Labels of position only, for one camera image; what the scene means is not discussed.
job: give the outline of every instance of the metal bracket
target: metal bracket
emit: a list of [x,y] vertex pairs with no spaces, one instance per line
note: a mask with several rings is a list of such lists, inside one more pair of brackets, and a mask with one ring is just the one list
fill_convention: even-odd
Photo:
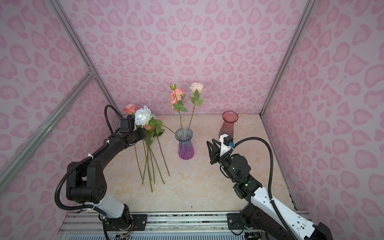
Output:
[[240,219],[241,214],[227,214],[229,230],[243,230],[245,227]]
[[[132,220],[134,222],[133,231],[144,231],[147,225],[147,214],[132,214]],[[113,224],[106,225],[107,231],[119,231]]]

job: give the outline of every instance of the purple vase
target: purple vase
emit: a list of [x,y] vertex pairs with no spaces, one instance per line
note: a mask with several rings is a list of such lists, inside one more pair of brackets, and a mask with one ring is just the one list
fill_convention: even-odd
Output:
[[193,132],[187,127],[183,129],[179,128],[176,131],[176,139],[179,141],[179,157],[184,160],[189,160],[195,155],[195,149],[193,148],[191,139],[193,137]]
[[223,113],[223,126],[221,126],[218,136],[228,134],[229,137],[233,137],[233,124],[239,119],[237,113],[233,111],[226,111]]

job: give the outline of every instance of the beige marble tabletop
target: beige marble tabletop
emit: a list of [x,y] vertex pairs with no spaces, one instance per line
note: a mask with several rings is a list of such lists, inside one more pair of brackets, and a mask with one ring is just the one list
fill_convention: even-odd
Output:
[[[178,116],[160,116],[163,124],[176,131],[180,127]],[[185,115],[183,126],[189,124],[190,115]],[[164,157],[156,139],[152,149],[165,181],[162,183],[154,162],[155,181],[151,192],[148,172],[144,184],[137,165],[135,148],[121,151],[104,169],[108,192],[118,201],[129,206],[132,212],[175,212],[175,211],[235,211],[241,210],[247,201],[239,199],[233,190],[233,183],[225,178],[219,165],[209,163],[206,141],[215,138],[223,123],[221,115],[195,115],[191,124],[194,133],[192,143],[195,155],[190,160],[182,160],[177,154],[178,141],[170,131],[159,138]],[[259,115],[239,115],[235,123],[234,142],[246,137],[261,137],[268,141]],[[141,172],[144,170],[145,156],[142,142],[136,144]],[[251,175],[268,186],[270,159],[267,147],[260,141],[247,141],[239,145],[234,153],[243,155],[251,166]],[[276,161],[273,168],[272,194],[282,203],[293,209],[284,179]]]

